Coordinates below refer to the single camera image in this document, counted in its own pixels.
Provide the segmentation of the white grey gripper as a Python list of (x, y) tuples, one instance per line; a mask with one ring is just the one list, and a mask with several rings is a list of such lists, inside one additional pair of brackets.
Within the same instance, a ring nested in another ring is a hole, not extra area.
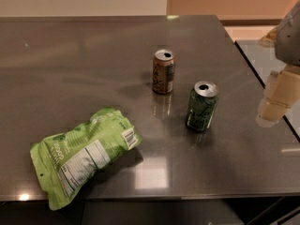
[(300, 99), (300, 1), (277, 27), (276, 58), (286, 65), (280, 72), (271, 71), (258, 107), (256, 122), (270, 128)]

